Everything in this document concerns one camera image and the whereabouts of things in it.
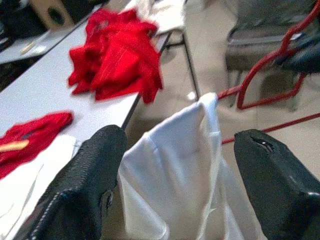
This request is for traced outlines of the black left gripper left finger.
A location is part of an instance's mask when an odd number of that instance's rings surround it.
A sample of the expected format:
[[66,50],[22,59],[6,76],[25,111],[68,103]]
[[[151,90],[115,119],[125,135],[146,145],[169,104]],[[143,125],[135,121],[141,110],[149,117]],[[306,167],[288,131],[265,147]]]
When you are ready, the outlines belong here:
[[13,240],[100,240],[127,143],[117,125],[106,125],[85,140]]

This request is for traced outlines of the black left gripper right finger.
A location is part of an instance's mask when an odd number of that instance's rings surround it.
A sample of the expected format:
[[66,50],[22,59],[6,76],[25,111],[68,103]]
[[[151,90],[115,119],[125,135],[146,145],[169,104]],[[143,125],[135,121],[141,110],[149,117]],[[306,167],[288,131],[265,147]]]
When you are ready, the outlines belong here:
[[284,143],[244,130],[234,135],[234,155],[268,240],[320,240],[320,181]]

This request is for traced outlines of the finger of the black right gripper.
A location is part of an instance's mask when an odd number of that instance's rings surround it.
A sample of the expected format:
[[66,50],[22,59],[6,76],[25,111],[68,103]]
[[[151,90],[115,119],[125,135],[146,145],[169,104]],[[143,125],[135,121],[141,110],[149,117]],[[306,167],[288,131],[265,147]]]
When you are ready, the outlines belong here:
[[278,57],[274,63],[289,71],[320,73],[320,48],[308,48],[291,56]]
[[320,42],[320,32],[300,33],[290,45],[290,50],[303,50]]

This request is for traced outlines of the red clothes hanger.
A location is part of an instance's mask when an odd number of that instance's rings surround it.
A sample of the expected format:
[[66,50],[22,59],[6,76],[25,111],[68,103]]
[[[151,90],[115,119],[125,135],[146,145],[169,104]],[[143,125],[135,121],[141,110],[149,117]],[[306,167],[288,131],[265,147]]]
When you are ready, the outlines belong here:
[[315,19],[320,15],[320,0],[316,0],[314,7],[310,11],[310,13],[298,24],[290,27],[288,31],[285,33],[281,45],[278,49],[268,53],[264,57],[262,57],[248,72],[246,75],[244,81],[242,83],[239,83],[238,85],[234,87],[227,88],[223,90],[222,92],[219,92],[217,94],[217,97],[219,100],[222,100],[226,97],[230,96],[238,96],[236,107],[239,110],[245,110],[257,106],[266,106],[270,105],[282,100],[288,100],[292,99],[297,96],[297,94],[300,92],[302,85],[304,83],[304,80],[307,76],[307,72],[302,71],[299,75],[299,78],[297,82],[293,85],[292,89],[287,92],[282,92],[277,95],[273,95],[267,98],[259,99],[255,102],[244,104],[246,91],[253,80],[253,78],[256,76],[256,74],[267,64],[270,62],[278,59],[278,58],[284,58],[284,57],[291,57],[293,54],[296,54],[302,50],[301,47],[295,47],[290,48],[290,44],[292,41],[292,36],[294,34],[297,34],[304,30],[306,27],[308,27]]

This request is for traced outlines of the white t-shirt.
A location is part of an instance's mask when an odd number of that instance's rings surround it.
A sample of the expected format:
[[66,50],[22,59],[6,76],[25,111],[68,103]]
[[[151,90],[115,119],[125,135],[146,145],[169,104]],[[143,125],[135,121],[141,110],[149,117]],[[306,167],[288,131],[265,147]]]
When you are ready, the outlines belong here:
[[146,132],[123,156],[118,183],[132,240],[261,240],[248,197],[222,156],[209,92]]

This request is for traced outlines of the red t-shirt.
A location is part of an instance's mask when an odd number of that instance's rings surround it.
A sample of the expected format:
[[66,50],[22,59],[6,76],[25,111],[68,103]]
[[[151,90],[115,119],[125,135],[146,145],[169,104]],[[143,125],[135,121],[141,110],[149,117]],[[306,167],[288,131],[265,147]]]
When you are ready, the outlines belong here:
[[137,93],[151,104],[163,88],[160,55],[144,31],[102,33],[97,40],[72,48],[69,56],[72,95],[93,93],[96,101],[104,101]]

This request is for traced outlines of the crumpled white garment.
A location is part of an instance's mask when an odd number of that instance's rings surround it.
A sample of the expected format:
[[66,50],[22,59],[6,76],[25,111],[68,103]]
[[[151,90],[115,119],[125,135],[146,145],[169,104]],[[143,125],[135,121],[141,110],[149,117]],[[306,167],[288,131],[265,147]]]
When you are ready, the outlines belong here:
[[59,135],[36,158],[0,180],[0,240],[13,240],[49,184],[73,157],[77,143],[73,136]]

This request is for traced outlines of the small red garment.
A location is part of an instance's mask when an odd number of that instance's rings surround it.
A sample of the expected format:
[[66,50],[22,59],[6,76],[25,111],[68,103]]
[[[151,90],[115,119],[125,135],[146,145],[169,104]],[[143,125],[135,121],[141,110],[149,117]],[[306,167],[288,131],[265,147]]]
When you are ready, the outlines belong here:
[[72,121],[72,112],[53,112],[8,129],[0,137],[0,180],[32,161]]

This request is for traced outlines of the long grey table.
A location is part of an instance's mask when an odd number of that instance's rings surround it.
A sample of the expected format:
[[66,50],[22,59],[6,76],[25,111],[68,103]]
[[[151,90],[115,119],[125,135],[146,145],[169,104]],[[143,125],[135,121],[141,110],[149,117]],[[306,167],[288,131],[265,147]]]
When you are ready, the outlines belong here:
[[72,97],[67,88],[66,79],[72,71],[68,51],[84,40],[85,27],[80,25],[0,93],[0,135],[14,123],[27,122],[47,113],[71,111],[72,123],[58,136],[76,138],[74,157],[81,144],[101,128],[116,125],[125,130],[139,101],[137,94],[95,104],[88,97]]

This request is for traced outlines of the small grey table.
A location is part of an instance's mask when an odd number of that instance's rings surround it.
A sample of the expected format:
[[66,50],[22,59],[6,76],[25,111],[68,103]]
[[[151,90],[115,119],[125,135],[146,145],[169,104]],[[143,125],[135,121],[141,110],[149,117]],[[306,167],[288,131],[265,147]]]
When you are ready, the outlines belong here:
[[86,19],[87,17],[85,16],[74,26],[66,29],[48,30],[39,36],[16,40],[11,46],[0,52],[0,65],[44,55]]

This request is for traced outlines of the cream jacket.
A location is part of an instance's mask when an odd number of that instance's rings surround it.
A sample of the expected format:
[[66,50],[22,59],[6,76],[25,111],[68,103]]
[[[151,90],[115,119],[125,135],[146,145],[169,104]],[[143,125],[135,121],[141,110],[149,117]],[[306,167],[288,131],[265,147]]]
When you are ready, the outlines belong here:
[[124,11],[135,9],[141,20],[157,26],[157,34],[185,28],[185,0],[130,0]]

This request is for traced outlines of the small tan object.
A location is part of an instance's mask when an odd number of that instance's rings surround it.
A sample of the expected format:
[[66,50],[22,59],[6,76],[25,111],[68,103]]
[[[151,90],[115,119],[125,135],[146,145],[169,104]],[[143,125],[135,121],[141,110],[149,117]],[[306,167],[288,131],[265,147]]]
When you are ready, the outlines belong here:
[[28,51],[30,51],[34,46],[36,45],[35,41],[32,41],[30,43],[28,43],[26,46],[24,46],[21,50],[20,50],[20,54],[24,55],[26,54]]

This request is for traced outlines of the red hooded sweatshirt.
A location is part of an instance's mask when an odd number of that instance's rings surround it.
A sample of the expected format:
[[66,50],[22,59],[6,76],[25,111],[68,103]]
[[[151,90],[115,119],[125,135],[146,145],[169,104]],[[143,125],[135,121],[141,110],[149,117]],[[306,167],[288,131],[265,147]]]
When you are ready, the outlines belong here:
[[87,37],[92,36],[99,29],[111,24],[136,24],[139,27],[144,27],[146,33],[151,35],[154,35],[158,30],[158,27],[154,23],[140,19],[135,8],[121,12],[100,8],[88,18],[85,27],[86,35]]

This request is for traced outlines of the black wooden speaker cabinet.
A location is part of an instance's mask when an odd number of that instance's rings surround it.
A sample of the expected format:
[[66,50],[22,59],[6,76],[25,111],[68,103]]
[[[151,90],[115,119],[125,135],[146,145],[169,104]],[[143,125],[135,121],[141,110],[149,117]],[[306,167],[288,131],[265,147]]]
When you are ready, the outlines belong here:
[[29,2],[48,30],[58,31],[75,25],[62,0],[29,0]]

